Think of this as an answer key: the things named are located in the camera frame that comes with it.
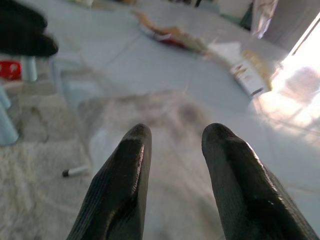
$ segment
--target floor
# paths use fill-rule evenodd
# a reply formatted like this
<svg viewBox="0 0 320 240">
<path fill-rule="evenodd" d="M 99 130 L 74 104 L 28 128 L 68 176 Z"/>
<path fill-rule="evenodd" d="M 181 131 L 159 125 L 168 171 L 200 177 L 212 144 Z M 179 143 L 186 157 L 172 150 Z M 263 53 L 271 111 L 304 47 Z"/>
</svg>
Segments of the floor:
<svg viewBox="0 0 320 240">
<path fill-rule="evenodd" d="M 275 91 L 251 100 L 223 67 L 145 36 L 131 14 L 132 6 L 103 2 L 104 9 L 86 9 L 64 0 L 28 2 L 48 15 L 48 31 L 59 42 L 59 54 L 51 61 L 71 110 L 76 112 L 81 102 L 97 97 L 183 91 L 206 110 L 212 122 L 225 124 L 249 142 L 320 235 L 317 77 L 305 78 L 303 83 L 278 77 Z M 138 1 L 135 8 L 158 25 L 179 25 L 207 44 L 238 41 L 243 50 L 261 56 L 272 72 L 288 55 L 202 9 L 156 0 Z M 93 169 L 101 164 L 93 161 Z"/>
</svg>

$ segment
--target sunlight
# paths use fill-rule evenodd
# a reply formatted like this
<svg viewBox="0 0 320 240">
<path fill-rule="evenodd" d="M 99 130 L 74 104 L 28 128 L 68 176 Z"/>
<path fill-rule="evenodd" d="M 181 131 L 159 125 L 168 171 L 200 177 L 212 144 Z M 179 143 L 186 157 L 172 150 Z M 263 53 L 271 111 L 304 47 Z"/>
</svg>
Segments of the sunlight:
<svg viewBox="0 0 320 240">
<path fill-rule="evenodd" d="M 312 126 L 320 133 L 320 127 L 315 129 L 313 124 L 320 119 L 319 19 L 320 14 L 281 62 L 272 79 L 272 91 L 258 99 L 258 111 L 278 125 L 302 129 Z"/>
</svg>

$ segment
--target red object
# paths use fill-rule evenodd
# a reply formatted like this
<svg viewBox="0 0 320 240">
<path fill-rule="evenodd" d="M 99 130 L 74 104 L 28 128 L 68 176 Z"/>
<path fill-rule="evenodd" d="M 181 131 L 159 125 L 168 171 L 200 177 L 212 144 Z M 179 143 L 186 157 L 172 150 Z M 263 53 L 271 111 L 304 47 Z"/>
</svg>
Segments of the red object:
<svg viewBox="0 0 320 240">
<path fill-rule="evenodd" d="M 9 81 L 21 79 L 21 65 L 17 61 L 0 61 L 0 77 Z"/>
</svg>

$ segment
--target white rug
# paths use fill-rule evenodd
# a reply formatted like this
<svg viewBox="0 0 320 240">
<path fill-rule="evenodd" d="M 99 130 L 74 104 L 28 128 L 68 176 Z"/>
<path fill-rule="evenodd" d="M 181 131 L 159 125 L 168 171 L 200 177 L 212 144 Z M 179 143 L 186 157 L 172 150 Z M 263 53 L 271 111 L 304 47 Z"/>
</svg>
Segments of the white rug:
<svg viewBox="0 0 320 240">
<path fill-rule="evenodd" d="M 91 175 L 62 178 L 90 161 L 54 88 L 39 82 L 9 89 L 20 138 L 0 147 L 1 240 L 66 239 L 89 187 Z"/>
<path fill-rule="evenodd" d="M 152 131 L 145 240 L 218 240 L 223 231 L 201 135 L 211 123 L 182 92 L 98 98 L 81 103 L 93 171 L 135 124 Z"/>
</svg>

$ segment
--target scattered trash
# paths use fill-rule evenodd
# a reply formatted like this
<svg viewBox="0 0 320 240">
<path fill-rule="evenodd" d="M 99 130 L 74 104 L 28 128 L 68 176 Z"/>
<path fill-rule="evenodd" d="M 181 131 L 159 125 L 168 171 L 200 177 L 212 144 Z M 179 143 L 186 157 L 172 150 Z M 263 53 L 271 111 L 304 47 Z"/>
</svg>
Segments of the scattered trash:
<svg viewBox="0 0 320 240">
<path fill-rule="evenodd" d="M 266 64 L 250 50 L 242 52 L 243 59 L 230 72 L 250 97 L 271 91 L 269 70 Z"/>
<path fill-rule="evenodd" d="M 251 50 L 241 50 L 238 41 L 211 43 L 208 48 L 224 59 L 238 84 L 250 96 L 271 90 L 270 71 L 265 62 Z"/>
<path fill-rule="evenodd" d="M 199 38 L 183 32 L 177 26 L 158 27 L 144 13 L 133 11 L 133 14 L 138 18 L 143 32 L 158 42 L 176 45 L 197 53 L 208 51 L 207 46 Z"/>
</svg>

